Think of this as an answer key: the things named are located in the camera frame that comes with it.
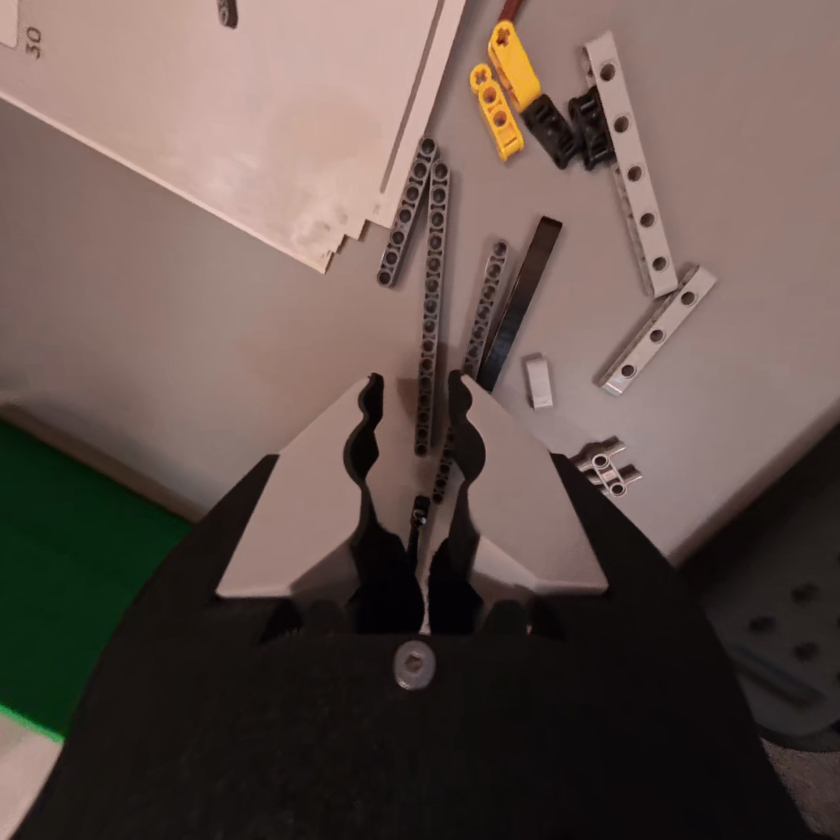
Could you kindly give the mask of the small light grey lego piece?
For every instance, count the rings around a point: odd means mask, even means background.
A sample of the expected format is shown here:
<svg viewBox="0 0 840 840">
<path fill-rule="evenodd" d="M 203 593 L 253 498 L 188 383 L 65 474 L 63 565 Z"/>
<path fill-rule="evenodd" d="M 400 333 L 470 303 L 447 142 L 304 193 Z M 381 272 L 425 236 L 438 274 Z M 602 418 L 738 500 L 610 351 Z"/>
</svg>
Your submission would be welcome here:
<svg viewBox="0 0 840 840">
<path fill-rule="evenodd" d="M 553 384 L 550 364 L 540 353 L 532 353 L 523 360 L 528 401 L 534 412 L 553 408 Z"/>
</svg>

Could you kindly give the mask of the black thin lego piece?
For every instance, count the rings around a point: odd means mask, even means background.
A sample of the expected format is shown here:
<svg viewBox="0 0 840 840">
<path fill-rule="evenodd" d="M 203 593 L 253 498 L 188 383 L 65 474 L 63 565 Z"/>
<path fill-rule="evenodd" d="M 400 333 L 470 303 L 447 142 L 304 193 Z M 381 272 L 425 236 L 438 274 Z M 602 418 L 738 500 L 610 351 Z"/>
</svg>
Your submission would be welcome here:
<svg viewBox="0 0 840 840">
<path fill-rule="evenodd" d="M 431 504 L 430 497 L 417 496 L 414 499 L 406 546 L 406 562 L 413 574 L 417 572 L 419 542 L 427 524 Z"/>
</svg>

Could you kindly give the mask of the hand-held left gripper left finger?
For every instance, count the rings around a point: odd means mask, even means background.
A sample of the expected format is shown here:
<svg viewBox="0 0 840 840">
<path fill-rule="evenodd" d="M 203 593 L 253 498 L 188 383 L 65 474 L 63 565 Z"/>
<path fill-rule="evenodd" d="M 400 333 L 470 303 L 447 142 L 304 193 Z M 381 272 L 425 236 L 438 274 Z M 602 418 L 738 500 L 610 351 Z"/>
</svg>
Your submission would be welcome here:
<svg viewBox="0 0 840 840">
<path fill-rule="evenodd" d="M 384 378 L 354 383 L 279 453 L 216 594 L 274 601 L 264 635 L 318 620 L 361 635 L 424 623 L 417 557 L 380 520 L 368 484 L 379 457 Z"/>
</svg>

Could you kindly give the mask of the green storage bin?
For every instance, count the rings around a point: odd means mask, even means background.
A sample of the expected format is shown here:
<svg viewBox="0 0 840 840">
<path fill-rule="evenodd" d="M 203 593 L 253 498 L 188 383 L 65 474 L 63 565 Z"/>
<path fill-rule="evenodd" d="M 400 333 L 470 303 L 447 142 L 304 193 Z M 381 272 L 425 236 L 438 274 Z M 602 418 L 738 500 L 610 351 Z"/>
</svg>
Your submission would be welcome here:
<svg viewBox="0 0 840 840">
<path fill-rule="evenodd" d="M 191 527 L 3 421 L 2 711 L 63 740 L 123 613 Z"/>
</svg>

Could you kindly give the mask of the small yellow lego liftarm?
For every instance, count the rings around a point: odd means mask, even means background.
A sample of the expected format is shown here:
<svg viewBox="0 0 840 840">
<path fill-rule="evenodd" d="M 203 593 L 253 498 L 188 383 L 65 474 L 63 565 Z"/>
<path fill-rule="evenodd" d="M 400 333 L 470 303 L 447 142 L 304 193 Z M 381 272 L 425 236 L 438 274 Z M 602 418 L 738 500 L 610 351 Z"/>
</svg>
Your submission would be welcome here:
<svg viewBox="0 0 840 840">
<path fill-rule="evenodd" d="M 487 64 L 478 64 L 469 73 L 469 84 L 476 95 L 483 119 L 503 162 L 522 151 L 524 139 L 500 83 Z"/>
</svg>

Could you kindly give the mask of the long light grey lego beam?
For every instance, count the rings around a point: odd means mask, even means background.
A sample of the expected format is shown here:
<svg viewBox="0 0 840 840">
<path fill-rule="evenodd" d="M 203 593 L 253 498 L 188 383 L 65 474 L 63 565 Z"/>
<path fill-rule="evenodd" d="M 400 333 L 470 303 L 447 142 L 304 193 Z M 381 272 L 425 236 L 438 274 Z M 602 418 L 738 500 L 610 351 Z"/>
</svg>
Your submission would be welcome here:
<svg viewBox="0 0 840 840">
<path fill-rule="evenodd" d="M 587 41 L 583 52 L 612 142 L 613 177 L 636 262 L 647 294 L 658 299 L 679 281 L 613 32 Z"/>
</svg>

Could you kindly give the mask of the large yellow lego liftarm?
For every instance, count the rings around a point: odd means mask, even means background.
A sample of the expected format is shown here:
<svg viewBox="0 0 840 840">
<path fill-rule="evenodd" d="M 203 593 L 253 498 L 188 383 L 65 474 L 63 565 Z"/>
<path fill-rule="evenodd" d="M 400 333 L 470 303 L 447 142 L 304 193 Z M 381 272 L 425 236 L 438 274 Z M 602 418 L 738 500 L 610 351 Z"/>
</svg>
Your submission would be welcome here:
<svg viewBox="0 0 840 840">
<path fill-rule="evenodd" d="M 542 95 L 542 88 L 512 21 L 502 19 L 496 24 L 487 53 L 513 108 L 524 113 Z"/>
</svg>

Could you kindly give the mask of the short dark grey lego beam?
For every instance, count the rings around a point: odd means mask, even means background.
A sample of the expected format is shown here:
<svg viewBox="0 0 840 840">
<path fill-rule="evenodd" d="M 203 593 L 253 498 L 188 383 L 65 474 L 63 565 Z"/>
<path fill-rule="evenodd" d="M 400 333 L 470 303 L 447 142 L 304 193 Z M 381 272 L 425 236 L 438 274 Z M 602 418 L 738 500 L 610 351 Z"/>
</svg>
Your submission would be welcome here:
<svg viewBox="0 0 840 840">
<path fill-rule="evenodd" d="M 438 144 L 431 135 L 425 134 L 416 147 L 376 273 L 376 282 L 380 287 L 394 288 L 396 285 L 407 240 L 413 231 L 421 200 L 429 184 L 430 172 L 437 160 Z"/>
</svg>

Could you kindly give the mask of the open lego instruction booklet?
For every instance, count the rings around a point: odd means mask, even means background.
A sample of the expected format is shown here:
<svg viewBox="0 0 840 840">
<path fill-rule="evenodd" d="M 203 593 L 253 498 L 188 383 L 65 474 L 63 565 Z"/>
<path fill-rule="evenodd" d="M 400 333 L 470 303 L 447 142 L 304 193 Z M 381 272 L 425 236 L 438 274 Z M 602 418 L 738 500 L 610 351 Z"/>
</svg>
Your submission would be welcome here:
<svg viewBox="0 0 840 840">
<path fill-rule="evenodd" d="M 466 2 L 2 2 L 2 99 L 320 273 L 390 227 Z"/>
</svg>

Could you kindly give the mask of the grey lego cross connector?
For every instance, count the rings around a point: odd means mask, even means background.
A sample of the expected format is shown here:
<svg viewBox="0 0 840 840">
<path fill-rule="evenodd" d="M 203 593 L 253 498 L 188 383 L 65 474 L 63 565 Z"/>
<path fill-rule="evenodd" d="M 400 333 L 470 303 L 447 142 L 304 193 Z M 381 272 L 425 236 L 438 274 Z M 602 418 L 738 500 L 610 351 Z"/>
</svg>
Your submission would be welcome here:
<svg viewBox="0 0 840 840">
<path fill-rule="evenodd" d="M 616 464 L 616 457 L 625 449 L 626 445 L 619 437 L 609 437 L 584 446 L 572 458 L 572 464 L 603 495 L 622 498 L 630 485 L 643 478 L 634 465 L 621 467 Z"/>
</svg>

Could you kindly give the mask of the short light grey lego beam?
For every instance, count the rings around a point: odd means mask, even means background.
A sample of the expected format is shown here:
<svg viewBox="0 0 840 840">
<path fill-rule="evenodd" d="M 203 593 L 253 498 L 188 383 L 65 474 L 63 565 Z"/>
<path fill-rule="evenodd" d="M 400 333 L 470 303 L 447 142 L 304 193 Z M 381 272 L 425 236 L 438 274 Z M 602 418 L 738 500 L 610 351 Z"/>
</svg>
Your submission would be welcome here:
<svg viewBox="0 0 840 840">
<path fill-rule="evenodd" d="M 613 396 L 624 394 L 717 283 L 707 268 L 691 266 L 677 289 L 658 299 L 647 320 L 596 380 L 597 386 Z"/>
</svg>

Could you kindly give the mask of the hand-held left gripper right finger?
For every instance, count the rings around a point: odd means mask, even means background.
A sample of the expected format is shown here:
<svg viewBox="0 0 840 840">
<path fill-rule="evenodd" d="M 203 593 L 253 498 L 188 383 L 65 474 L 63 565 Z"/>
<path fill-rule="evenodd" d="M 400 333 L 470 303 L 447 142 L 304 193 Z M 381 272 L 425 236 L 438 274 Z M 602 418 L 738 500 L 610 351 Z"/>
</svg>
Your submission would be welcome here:
<svg viewBox="0 0 840 840">
<path fill-rule="evenodd" d="M 591 596 L 607 578 L 547 446 L 478 383 L 448 375 L 461 473 L 447 537 L 428 575 L 433 635 L 471 635 L 500 602 Z"/>
</svg>

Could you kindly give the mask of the black lego connector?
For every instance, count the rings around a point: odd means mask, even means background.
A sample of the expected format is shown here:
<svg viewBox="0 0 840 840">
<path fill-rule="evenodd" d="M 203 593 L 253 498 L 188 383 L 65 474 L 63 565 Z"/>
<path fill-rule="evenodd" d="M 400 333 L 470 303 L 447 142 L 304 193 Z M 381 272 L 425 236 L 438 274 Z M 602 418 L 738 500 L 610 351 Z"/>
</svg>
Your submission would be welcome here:
<svg viewBox="0 0 840 840">
<path fill-rule="evenodd" d="M 616 161 L 613 139 L 607 125 L 597 86 L 571 98 L 568 111 L 572 127 L 579 138 L 584 168 L 593 172 Z"/>
<path fill-rule="evenodd" d="M 581 152 L 581 136 L 546 93 L 539 94 L 521 112 L 521 118 L 558 169 L 564 171 Z"/>
</svg>

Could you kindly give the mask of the black flat lego panel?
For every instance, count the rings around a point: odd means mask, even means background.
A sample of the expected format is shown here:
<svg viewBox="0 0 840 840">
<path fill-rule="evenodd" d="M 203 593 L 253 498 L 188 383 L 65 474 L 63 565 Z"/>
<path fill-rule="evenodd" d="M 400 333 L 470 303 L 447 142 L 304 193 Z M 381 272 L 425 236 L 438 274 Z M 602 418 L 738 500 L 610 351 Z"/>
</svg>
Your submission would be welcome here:
<svg viewBox="0 0 840 840">
<path fill-rule="evenodd" d="M 542 216 L 534 231 L 479 366 L 476 381 L 488 394 L 498 383 L 563 226 L 558 219 Z"/>
</svg>

